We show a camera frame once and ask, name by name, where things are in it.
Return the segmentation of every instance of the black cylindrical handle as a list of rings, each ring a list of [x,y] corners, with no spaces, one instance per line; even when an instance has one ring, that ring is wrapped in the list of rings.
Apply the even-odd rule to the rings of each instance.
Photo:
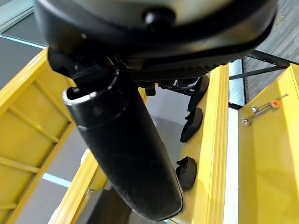
[[[116,76],[109,87],[79,98],[69,89],[64,101],[123,200],[150,220],[164,220],[183,210],[183,193],[141,96],[127,80]]]

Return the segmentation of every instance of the ventilation grille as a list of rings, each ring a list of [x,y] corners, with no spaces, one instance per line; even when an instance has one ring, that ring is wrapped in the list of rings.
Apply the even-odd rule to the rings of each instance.
[[[134,81],[159,81],[168,79],[184,79],[196,78],[209,73],[218,65],[204,66],[204,67],[189,67],[169,70],[156,71],[130,71],[131,77]]]

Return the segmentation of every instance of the black metal bar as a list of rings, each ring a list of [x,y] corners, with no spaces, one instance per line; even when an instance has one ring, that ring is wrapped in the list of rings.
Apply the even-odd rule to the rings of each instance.
[[[178,92],[178,93],[181,93],[181,94],[184,94],[186,96],[192,96],[193,92],[192,91],[188,91],[188,90],[180,90],[178,87],[176,86],[171,86],[169,88],[167,88],[167,90],[170,90],[170,91],[174,91],[174,92]]]
[[[241,58],[241,69],[242,69],[242,74],[245,72],[244,70],[244,57]],[[244,104],[247,104],[247,78],[243,77],[243,95],[244,95]]]
[[[289,61],[287,59],[281,58],[281,57],[277,57],[274,55],[270,55],[258,50],[254,50],[252,53],[249,53],[248,55],[246,55],[247,57],[251,57],[263,62],[267,62],[279,67],[284,67],[287,68],[290,66],[290,64],[296,64],[299,65],[299,63],[293,62],[293,61]]]
[[[238,105],[238,104],[233,104],[233,103],[228,103],[228,107],[229,108],[232,108],[232,109],[235,109],[235,110],[240,110],[243,106],[241,105]]]
[[[270,72],[270,71],[281,70],[281,69],[285,69],[285,68],[278,67],[278,66],[273,66],[273,67],[269,67],[269,68],[265,68],[265,69],[259,69],[259,70],[255,70],[255,71],[249,71],[249,72],[245,72],[245,73],[242,73],[242,74],[239,74],[239,75],[231,76],[231,77],[229,77],[229,80],[234,80],[234,79],[238,79],[238,78],[244,78],[244,77],[254,76],[254,75],[258,75],[258,74],[262,74],[262,73],[266,73],[266,72]]]

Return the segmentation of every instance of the black knob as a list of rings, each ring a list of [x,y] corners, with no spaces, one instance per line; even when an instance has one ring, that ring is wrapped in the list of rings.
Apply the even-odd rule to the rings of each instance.
[[[176,15],[170,9],[155,8],[147,11],[144,14],[143,20],[152,32],[163,32],[173,27]]]

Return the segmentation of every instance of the metal bolt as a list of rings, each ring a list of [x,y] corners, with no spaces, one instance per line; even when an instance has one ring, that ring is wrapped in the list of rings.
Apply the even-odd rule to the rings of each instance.
[[[246,125],[246,126],[251,125],[250,121],[247,120],[246,118],[241,118],[241,121],[242,121],[242,123],[243,123],[244,125]]]
[[[259,112],[259,109],[258,109],[256,106],[253,106],[253,107],[251,108],[251,110],[252,110],[253,113],[257,113],[257,112]]]

